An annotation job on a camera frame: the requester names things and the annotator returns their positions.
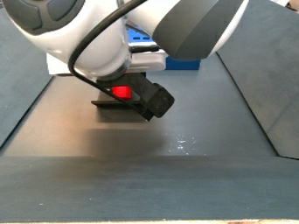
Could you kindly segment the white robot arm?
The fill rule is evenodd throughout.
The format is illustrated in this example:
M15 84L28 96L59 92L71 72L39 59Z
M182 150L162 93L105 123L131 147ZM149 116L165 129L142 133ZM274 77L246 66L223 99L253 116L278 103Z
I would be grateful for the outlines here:
M249 0L142 0L109 26L79 56L89 78L165 70L165 58L202 60L225 45ZM105 18L135 0L3 0L30 41L47 53L52 75L70 73L75 47Z

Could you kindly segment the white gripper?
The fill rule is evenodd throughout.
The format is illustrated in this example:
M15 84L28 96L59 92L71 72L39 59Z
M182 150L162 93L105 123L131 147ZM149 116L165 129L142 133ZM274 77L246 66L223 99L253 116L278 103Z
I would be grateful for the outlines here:
M117 77L123 73L155 72L166 69L169 54L155 42L130 43L121 52L83 53L77 62L77 71L86 77Z

